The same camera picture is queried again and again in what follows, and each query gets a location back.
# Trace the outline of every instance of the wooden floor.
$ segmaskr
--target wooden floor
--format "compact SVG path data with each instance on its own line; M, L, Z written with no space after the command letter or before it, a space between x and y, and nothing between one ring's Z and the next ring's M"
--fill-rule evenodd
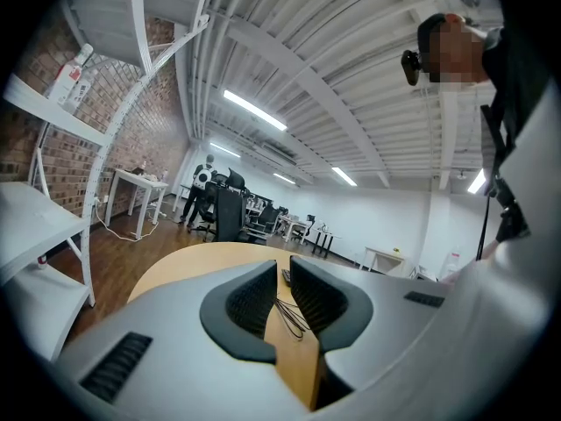
M123 307L138 279L158 260L178 249L202 243L202 232L189 234L184 225L176 223L185 200L180 202L175 214L172 212L173 202L174 197L167 196L164 199L161 211L167 214L167 218L160 218L157 229L139 242L118 239L103 227L91 233L90 266L96 305L93 308L89 305L82 308L67 341L71 341L90 326ZM137 221L138 209L130 217L124 215L114 219L110 228L121 237L133 239L131 233L136 231ZM152 228L152 223L146 217L144 234L149 233ZM312 246L301 246L296 241L285 243L280 236L273 236L267 244L301 255L318 257L312 255ZM328 256L327 261L352 266L350 262L333 254ZM56 254L49 260L49 264L82 282L82 265L69 248Z

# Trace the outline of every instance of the white cable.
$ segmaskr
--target white cable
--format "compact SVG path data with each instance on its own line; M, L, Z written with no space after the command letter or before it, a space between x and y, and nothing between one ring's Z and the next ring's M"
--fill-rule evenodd
M147 233L147 234L143 235L142 237L140 237L140 239L128 239L127 237L121 237L121 236L120 236L119 234L117 234L115 231L112 231L111 229L109 229L109 228L107 227L107 225L103 222L103 220L101 220L101 219L99 218L99 214L97 213L97 204L94 204L94 208L96 209L96 217L97 217L97 219L101 222L101 224L103 225L103 227L104 227L107 231L112 232L113 234L115 234L115 235L116 235L119 239L121 239L121 240L128 240L128 241L133 242L133 243L136 243L136 242L142 240L144 237L148 237L150 234L152 234L152 233L154 232L154 230L155 230L155 229L158 227L158 225L160 224L160 222L157 221L157 222L156 222L156 225L152 228L152 230L151 230L149 233Z

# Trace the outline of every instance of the ceiling light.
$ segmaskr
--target ceiling light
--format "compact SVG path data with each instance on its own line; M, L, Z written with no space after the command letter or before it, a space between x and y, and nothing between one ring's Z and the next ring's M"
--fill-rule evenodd
M251 113L255 114L258 117L263 118L263 120L265 120L267 123L270 123L275 128L281 131L287 129L287 126L281 123L279 120L277 120L274 117L271 117L269 114L262 111L260 108L253 106L251 103L246 102L246 100L244 100L242 97L232 94L229 90L224 91L224 98L229 99L231 102L234 102L235 104L239 104L242 108L250 111Z
M290 181L288 178L285 178L284 176L279 175L278 173L273 173L273 175L275 175L277 178L281 178L286 182L290 182L291 184L295 184L294 181Z
M345 181L347 181L347 184L349 184L352 187L357 187L357 183L353 181L349 176L347 176L346 173L343 170L341 170L341 168L333 167L332 170L335 173L337 173L339 176L341 176Z
M486 179L485 179L485 175L483 174L483 168L482 168L479 174L473 180L472 185L467 191L473 194L477 193L477 191L481 189L481 186L485 184L485 181Z
M233 153L232 151L227 150L227 149L224 148L223 146L219 146L219 145L217 145L217 144L213 144L212 142L210 142L210 144L211 144L214 148L218 148L219 150L225 151L226 153L231 154L232 156L236 156L237 158L240 157L239 154Z

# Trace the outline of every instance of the black textured pad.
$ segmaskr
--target black textured pad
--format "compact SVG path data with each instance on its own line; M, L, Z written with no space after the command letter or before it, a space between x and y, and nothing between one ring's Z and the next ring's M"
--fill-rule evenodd
M290 258L291 293L322 353L348 347L373 315L368 295L297 257Z
M80 384L104 401L112 402L151 343L150 337L127 333Z
M277 264L268 260L204 297L199 311L202 327L236 359L275 363L274 347L263 337L276 291Z
M440 307L444 302L444 298L440 296L427 295L417 291L410 291L404 298L414 303L429 305L430 307Z

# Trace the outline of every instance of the shelf board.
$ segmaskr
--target shelf board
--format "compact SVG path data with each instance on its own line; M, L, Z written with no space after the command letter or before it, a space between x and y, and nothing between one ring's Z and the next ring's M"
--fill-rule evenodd
M55 360L88 297L88 287L47 265L27 266L3 288L27 345Z
M0 285L4 285L87 223L23 182L0 182L0 226Z
M64 111L57 103L47 100L14 74L11 75L6 84L4 100L96 145L105 145L107 141L105 134Z

